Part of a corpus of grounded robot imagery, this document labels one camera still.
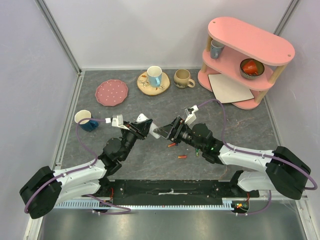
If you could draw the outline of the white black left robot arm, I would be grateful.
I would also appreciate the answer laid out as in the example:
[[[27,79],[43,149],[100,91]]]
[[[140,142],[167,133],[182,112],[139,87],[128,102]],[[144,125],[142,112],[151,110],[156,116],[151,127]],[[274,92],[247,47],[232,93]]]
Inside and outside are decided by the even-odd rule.
[[[32,219],[48,214],[56,205],[84,195],[106,196],[110,191],[108,176],[122,167],[137,140],[147,138],[152,119],[140,122],[124,121],[122,115],[100,120],[121,131],[120,138],[111,138],[102,154],[74,167],[52,170],[49,166],[40,168],[20,189],[25,204],[24,212]]]

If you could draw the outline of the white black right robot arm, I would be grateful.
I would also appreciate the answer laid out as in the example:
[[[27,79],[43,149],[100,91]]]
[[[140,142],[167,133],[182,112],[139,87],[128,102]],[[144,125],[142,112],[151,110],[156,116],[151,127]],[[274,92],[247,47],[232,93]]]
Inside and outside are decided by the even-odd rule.
[[[184,142],[202,152],[209,163],[237,165],[251,169],[237,171],[229,184],[235,197],[257,190],[278,191],[283,196],[299,200],[306,190],[311,169],[292,151],[284,146],[275,150],[253,150],[224,144],[213,137],[206,124],[189,127],[180,117],[170,124],[154,129],[154,133],[173,142]]]

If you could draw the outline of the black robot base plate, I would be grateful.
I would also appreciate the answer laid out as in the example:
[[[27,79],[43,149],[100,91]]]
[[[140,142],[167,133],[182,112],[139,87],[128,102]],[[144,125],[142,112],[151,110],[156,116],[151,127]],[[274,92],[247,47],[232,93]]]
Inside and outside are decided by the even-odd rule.
[[[258,198],[231,181],[116,179],[102,185],[95,197],[112,197],[116,205],[191,206],[221,205],[223,198]]]

